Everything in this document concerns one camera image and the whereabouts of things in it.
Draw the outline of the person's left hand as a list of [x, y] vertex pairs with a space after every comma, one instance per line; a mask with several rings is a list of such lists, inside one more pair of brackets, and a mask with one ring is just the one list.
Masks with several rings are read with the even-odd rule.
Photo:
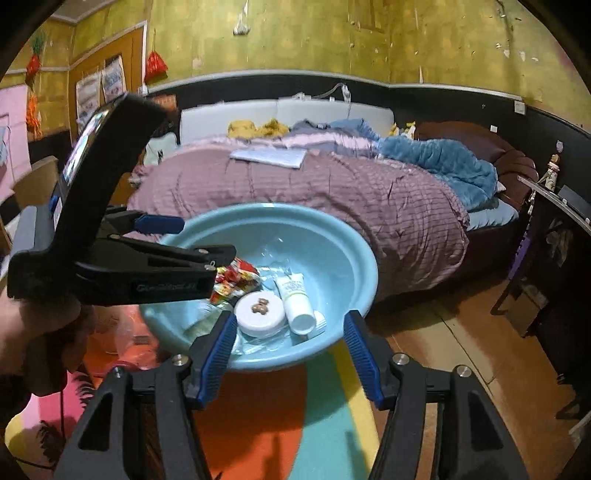
[[60, 350], [64, 367], [71, 373], [89, 366], [87, 338], [114, 329], [124, 313], [120, 306], [83, 306], [73, 297], [54, 303], [19, 301], [1, 294], [1, 398], [10, 402], [19, 395], [17, 376], [29, 344], [46, 333], [71, 326], [74, 337]]

